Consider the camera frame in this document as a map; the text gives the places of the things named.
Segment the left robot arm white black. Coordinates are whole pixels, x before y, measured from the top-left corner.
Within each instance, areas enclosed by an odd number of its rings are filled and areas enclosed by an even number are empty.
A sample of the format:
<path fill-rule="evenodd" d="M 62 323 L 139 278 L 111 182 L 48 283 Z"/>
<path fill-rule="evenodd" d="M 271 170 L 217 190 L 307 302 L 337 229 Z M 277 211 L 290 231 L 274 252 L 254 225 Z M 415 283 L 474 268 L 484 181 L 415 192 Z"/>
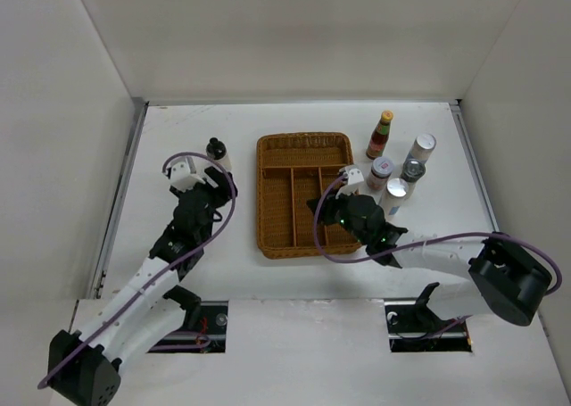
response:
<path fill-rule="evenodd" d="M 236 205 L 232 175 L 214 164 L 178 192 L 173 218 L 129 282 L 96 317 L 74 331 L 58 332 L 49 345 L 47 374 L 39 382 L 75 405 L 106 405 L 128 364 L 169 333 L 191 333 L 200 323 L 199 298 L 180 283 L 230 218 L 219 208 Z"/>

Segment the white jar silver lid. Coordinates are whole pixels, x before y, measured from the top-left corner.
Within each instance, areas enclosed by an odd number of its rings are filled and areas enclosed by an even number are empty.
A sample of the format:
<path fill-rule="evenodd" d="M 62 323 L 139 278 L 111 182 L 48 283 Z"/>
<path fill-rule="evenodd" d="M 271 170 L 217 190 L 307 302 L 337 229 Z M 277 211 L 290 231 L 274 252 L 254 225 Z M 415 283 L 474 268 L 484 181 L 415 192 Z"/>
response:
<path fill-rule="evenodd" d="M 401 208 L 409 195 L 409 185 L 401 178 L 392 178 L 386 185 L 379 201 L 385 216 L 392 217 Z"/>

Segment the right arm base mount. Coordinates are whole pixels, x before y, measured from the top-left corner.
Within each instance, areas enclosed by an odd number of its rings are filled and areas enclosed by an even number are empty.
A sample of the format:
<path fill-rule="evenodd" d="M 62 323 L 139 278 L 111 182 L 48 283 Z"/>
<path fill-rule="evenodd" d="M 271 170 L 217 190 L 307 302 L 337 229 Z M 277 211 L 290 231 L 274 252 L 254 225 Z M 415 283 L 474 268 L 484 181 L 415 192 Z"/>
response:
<path fill-rule="evenodd" d="M 416 299 L 385 301 L 391 352 L 472 352 L 466 317 L 440 319 L 428 309 L 439 283 L 429 284 Z"/>

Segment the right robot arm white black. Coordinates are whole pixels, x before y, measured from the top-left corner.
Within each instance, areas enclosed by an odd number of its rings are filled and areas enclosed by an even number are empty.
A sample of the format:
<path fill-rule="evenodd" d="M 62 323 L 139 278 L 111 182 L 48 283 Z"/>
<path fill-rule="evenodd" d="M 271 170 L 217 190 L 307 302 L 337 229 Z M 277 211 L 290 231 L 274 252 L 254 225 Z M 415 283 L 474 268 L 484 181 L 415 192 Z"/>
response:
<path fill-rule="evenodd" d="M 444 321 L 494 314 L 527 327 L 545 296 L 562 284 L 554 260 L 538 248 L 501 232 L 413 236 L 390 223 L 369 195 L 328 188 L 307 206 L 315 226 L 337 225 L 365 248 L 365 260 L 395 269 L 428 269 L 459 278 L 428 283 L 416 298 L 414 320 L 427 331 Z"/>

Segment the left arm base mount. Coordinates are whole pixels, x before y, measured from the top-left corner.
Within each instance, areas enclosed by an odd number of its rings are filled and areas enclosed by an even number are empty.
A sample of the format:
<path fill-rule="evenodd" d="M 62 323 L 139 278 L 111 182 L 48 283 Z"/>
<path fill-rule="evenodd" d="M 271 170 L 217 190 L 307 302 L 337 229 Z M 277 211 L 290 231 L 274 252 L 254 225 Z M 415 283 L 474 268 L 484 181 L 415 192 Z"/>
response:
<path fill-rule="evenodd" d="M 182 325 L 167 334 L 149 353 L 224 353 L 229 303 L 204 302 L 197 294 L 175 286 L 164 295 L 185 312 Z"/>

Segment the dark sauce bottle black cap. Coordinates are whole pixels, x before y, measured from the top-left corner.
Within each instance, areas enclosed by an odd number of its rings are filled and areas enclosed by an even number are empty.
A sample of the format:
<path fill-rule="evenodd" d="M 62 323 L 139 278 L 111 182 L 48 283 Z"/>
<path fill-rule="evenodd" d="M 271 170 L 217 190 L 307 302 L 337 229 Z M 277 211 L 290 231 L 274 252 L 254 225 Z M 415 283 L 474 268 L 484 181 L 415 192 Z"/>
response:
<path fill-rule="evenodd" d="M 223 166 L 227 171 L 232 170 L 230 158 L 228 156 L 228 149 L 226 145 L 218 140 L 216 137 L 211 137 L 206 145 L 206 154 Z"/>

